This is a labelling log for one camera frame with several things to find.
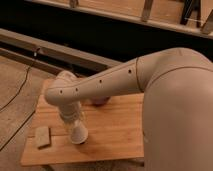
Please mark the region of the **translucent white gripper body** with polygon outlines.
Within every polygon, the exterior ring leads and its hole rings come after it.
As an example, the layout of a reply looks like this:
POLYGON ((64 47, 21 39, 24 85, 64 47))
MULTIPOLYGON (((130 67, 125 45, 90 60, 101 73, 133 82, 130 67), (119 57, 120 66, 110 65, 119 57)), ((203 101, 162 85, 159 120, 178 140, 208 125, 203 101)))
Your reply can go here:
POLYGON ((60 118, 64 122, 66 131, 70 132, 73 130, 76 121, 82 121, 84 119, 84 115, 80 109, 72 109, 68 113, 60 112, 60 118))

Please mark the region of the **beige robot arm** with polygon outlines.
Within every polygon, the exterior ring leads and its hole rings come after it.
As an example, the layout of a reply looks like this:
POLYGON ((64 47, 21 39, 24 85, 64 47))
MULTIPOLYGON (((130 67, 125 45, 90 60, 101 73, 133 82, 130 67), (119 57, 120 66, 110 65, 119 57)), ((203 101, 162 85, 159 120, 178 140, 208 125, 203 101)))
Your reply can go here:
POLYGON ((213 171, 213 62, 188 48, 137 57, 77 80, 61 72, 45 92, 62 116, 75 101, 142 93, 146 171, 213 171))

